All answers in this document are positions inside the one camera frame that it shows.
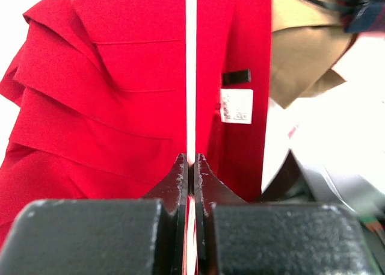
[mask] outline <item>beige fabric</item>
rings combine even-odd
[[[343,83],[331,67],[351,40],[337,13],[303,0],[273,0],[270,96],[286,108]]]

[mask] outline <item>white strip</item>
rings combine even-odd
[[[197,235],[196,235],[196,217],[194,197],[188,196],[189,210],[186,230],[186,274],[195,275],[197,269]]]
[[[197,97],[197,0],[186,0],[187,161],[195,162]]]

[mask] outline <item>red dress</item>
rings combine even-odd
[[[271,0],[198,0],[197,152],[260,193]],[[20,106],[0,168],[0,245],[36,199],[139,198],[186,152],[185,0],[43,0],[0,83]],[[221,74],[250,69],[253,123],[222,124]]]

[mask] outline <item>white paper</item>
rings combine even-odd
[[[359,34],[353,46],[333,66],[346,81],[372,84],[384,79],[385,32]]]
[[[221,119],[223,123],[251,124],[253,90],[221,89]]]

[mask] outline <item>white tag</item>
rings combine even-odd
[[[223,123],[251,124],[253,90],[221,89],[221,119]]]

